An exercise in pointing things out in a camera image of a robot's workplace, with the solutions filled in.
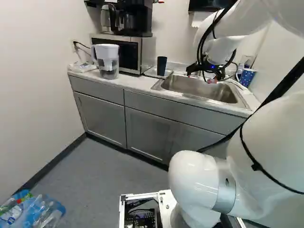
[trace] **white wall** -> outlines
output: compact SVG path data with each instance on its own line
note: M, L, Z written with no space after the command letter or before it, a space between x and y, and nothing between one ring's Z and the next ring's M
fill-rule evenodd
M1 203L84 132L69 40L96 29L83 0L7 1L0 21Z
M258 100L262 102L269 95L303 57L303 53L304 39L275 22L271 24L254 63L254 68L259 72L249 86ZM301 77L288 93L303 88L304 78Z
M165 0L165 4L153 5L152 31L157 38L157 56L167 56L171 62L196 61L196 47L192 43L197 28L191 27L193 14L188 14L188 6L189 0ZM239 61L242 55L255 56L265 32L266 29L248 36L237 49L235 60Z

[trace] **black cup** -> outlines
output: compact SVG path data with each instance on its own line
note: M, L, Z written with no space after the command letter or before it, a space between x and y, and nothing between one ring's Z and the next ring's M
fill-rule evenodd
M165 76L167 59L165 56L157 57L157 75Z

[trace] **gray carpet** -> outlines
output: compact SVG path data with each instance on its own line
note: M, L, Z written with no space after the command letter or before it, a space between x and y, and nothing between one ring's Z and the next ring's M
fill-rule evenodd
M119 195L168 189L167 172L85 139L32 190L67 210L60 228L117 228Z

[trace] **black baseboard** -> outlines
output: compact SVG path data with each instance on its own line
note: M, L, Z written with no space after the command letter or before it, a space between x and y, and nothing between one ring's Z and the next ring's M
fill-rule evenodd
M51 160L45 167L43 167L38 173L36 173L28 182L26 182L15 193L17 193L21 190L24 190L24 189L29 189L29 190L32 189L61 160L63 160L65 157L67 157L85 138L86 138L86 133L83 133L74 142L72 142L70 145L68 145L68 147L66 147L59 155L57 155L53 160Z
M153 165L153 166L156 166L156 167L158 167L158 168L160 168L162 170L168 171L169 167L167 165L161 164L161 163L159 163L159 162L157 162L157 161L155 161L153 159L147 158L147 157L145 157L145 156L143 156L141 154L135 153L135 152L130 151L128 149L121 148L119 146L111 144L110 142L107 142L107 141L105 141L103 139L100 139L100 138L98 138L98 137L96 137L94 135L88 134L88 133L87 133L87 137L90 138L90 139L92 139L92 140L94 140L94 141L96 141L96 142L99 142L99 143L101 143L101 144L103 144L105 146L111 147L114 150L117 150L117 151L119 151L121 153L128 154L128 155L130 155L132 157L135 157L135 158L137 158L137 159L139 159L141 161L149 163L150 165Z

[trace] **stainless steel sink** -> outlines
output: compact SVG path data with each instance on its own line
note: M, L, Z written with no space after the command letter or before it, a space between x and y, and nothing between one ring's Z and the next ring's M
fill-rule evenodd
M211 99L248 109L246 102L235 86L226 82L207 84L198 77L170 75L165 80L159 80L152 89L175 93L194 99Z

